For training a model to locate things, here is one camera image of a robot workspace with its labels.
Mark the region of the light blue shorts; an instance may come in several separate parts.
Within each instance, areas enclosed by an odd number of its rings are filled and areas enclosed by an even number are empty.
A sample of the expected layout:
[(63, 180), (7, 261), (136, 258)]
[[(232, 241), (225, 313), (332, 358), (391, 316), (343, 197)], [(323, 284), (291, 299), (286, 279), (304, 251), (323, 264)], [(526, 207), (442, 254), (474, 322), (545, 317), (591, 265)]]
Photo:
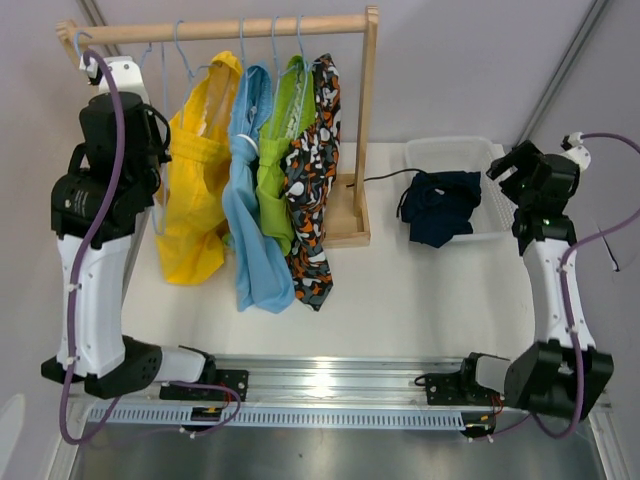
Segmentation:
[(241, 75), (228, 127), (231, 164), (223, 210), (236, 256), (236, 303), (242, 312), (255, 306), (272, 314), (293, 302), (294, 290), (277, 241), (263, 234), (256, 195), (259, 133), (272, 112), (272, 80), (262, 64)]

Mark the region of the lime green shorts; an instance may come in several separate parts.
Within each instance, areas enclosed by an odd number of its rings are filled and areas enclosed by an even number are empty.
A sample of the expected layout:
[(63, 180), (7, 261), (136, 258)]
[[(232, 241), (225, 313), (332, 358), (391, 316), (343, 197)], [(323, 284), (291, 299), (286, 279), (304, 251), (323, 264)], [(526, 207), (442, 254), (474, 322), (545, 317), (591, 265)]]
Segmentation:
[[(313, 74), (311, 71), (309, 80), (311, 92), (308, 94), (308, 100), (310, 101), (310, 108), (307, 111), (307, 124), (302, 132), (314, 122), (315, 118)], [(282, 253), (287, 255), (291, 250), (294, 234), (283, 193), (285, 174), (281, 167), (281, 161), (287, 156), (291, 142), (300, 135), (296, 135), (291, 140), (269, 138), (270, 118), (261, 127), (259, 133), (259, 166), (256, 195), (259, 202), (262, 233), (274, 239)]]

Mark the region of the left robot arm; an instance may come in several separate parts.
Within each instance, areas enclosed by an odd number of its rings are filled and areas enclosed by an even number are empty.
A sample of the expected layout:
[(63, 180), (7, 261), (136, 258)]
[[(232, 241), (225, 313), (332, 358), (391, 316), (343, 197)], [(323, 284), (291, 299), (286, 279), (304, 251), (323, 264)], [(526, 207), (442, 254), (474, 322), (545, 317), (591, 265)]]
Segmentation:
[(159, 167), (170, 137), (163, 116), (140, 95), (119, 95), (124, 114), (124, 157), (112, 199), (105, 198), (116, 161), (117, 123), (112, 97), (93, 97), (79, 113), (84, 136), (68, 170), (51, 193), (51, 225), (67, 285), (58, 353), (41, 374), (56, 383), (83, 383), (86, 393), (112, 399), (153, 383), (181, 382), (197, 400), (216, 390), (214, 356), (179, 346), (162, 347), (122, 332), (125, 263), (137, 217), (153, 204)]

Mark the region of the blue hanger of navy shorts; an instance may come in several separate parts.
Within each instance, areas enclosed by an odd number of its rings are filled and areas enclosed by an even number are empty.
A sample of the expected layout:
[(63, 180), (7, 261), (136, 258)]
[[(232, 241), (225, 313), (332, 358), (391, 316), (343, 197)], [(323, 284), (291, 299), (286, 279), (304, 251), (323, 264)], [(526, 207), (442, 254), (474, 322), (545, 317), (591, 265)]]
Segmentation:
[[(76, 32), (73, 36), (72, 44), (75, 49), (76, 54), (78, 55), (79, 60), (83, 59), (84, 51), (80, 47), (79, 40), (81, 38), (92, 39), (93, 36), (88, 32), (80, 30)], [(152, 45), (149, 45), (147, 49), (144, 51), (141, 60), (139, 62), (134, 61), (139, 65), (142, 73), (142, 66), (144, 61), (146, 60), (146, 56), (152, 51)], [(97, 83), (89, 80), (91, 85), (97, 87)], [(169, 180), (168, 180), (168, 168), (166, 164), (171, 160), (169, 155), (169, 143), (170, 143), (170, 127), (169, 123), (166, 120), (165, 116), (162, 113), (158, 113), (155, 111), (148, 112), (148, 115), (151, 117), (149, 121), (149, 127), (151, 130), (156, 130), (159, 137), (162, 139), (162, 148), (160, 153), (157, 154), (157, 169), (159, 176), (159, 192), (155, 195), (155, 199), (153, 200), (151, 207), (151, 218), (152, 224), (154, 228), (154, 232), (160, 236), (164, 235), (167, 228), (167, 203), (169, 197)]]

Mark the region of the navy blue shorts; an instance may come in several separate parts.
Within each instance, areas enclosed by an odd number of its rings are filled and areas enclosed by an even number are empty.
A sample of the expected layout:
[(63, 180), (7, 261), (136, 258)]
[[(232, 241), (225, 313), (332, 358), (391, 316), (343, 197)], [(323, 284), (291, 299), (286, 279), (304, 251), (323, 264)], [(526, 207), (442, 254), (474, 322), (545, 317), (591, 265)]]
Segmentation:
[(401, 194), (396, 216), (409, 225), (409, 240), (440, 248), (457, 235), (473, 234), (480, 205), (479, 172), (417, 172)]

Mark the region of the blue hanger of camouflage shorts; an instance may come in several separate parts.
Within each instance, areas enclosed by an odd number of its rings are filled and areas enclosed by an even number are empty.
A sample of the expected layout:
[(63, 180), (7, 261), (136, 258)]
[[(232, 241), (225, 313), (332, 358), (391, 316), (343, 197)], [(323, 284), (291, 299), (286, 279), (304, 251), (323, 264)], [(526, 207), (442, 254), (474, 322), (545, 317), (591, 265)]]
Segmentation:
[(300, 94), (300, 104), (299, 104), (299, 114), (297, 117), (297, 122), (295, 126), (295, 133), (297, 136), (305, 129), (305, 125), (307, 124), (307, 111), (310, 108), (310, 101), (308, 100), (308, 94), (311, 92), (310, 90), (310, 70), (311, 65), (307, 60), (305, 50), (304, 50), (304, 42), (302, 40), (302, 20), (304, 16), (299, 15), (297, 17), (296, 23), (296, 39), (298, 42), (300, 59), (301, 59), (301, 70), (300, 73), (302, 75), (302, 91)]

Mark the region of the blue hanger of green shorts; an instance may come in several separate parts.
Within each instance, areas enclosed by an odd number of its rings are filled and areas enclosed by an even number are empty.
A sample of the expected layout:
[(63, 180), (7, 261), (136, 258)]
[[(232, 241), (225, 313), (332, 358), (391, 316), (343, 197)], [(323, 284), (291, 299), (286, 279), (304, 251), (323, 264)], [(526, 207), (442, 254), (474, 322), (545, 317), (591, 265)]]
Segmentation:
[(276, 42), (276, 27), (279, 20), (275, 16), (271, 24), (271, 46), (276, 69), (276, 85), (273, 95), (273, 111), (270, 118), (268, 137), (271, 139), (293, 139), (299, 114), (302, 75), (300, 56), (293, 56), (286, 69), (282, 69)]

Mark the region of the blue hanger of light blue shorts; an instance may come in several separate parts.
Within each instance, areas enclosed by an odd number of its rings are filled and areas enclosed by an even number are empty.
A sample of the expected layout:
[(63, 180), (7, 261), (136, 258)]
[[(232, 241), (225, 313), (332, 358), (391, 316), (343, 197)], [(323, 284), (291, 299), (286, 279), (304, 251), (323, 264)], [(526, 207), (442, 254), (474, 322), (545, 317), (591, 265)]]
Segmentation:
[(243, 67), (243, 77), (241, 79), (241, 133), (250, 137), (258, 137), (257, 117), (259, 113), (260, 86), (259, 71), (254, 69), (254, 65), (246, 64), (245, 41), (244, 41), (244, 23), (245, 18), (242, 17), (239, 23), (239, 39), (241, 49), (241, 63)]

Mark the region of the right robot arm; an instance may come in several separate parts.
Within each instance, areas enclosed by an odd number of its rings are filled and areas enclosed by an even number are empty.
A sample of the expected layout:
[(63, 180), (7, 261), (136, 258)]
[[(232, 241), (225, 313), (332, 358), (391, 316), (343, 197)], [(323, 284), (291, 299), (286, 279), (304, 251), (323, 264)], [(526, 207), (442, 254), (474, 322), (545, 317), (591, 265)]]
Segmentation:
[(534, 342), (516, 359), (478, 352), (461, 364), (458, 395), (479, 403), (491, 392), (537, 415), (583, 420), (612, 377), (611, 355), (597, 350), (576, 280), (578, 240), (565, 208), (590, 164), (578, 136), (559, 154), (525, 141), (494, 160), (487, 176), (516, 206), (512, 233), (534, 307)]

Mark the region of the camouflage patterned shorts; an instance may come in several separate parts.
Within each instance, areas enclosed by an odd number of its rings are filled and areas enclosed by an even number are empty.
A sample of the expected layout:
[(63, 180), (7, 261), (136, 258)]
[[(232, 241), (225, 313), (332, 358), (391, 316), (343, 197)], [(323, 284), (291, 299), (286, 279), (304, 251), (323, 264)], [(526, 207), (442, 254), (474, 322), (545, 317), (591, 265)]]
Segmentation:
[(296, 298), (317, 312), (333, 288), (324, 248), (325, 216), (337, 179), (341, 144), (340, 75), (331, 54), (313, 62), (311, 78), (314, 120), (291, 142), (282, 166), (294, 233), (286, 260)]

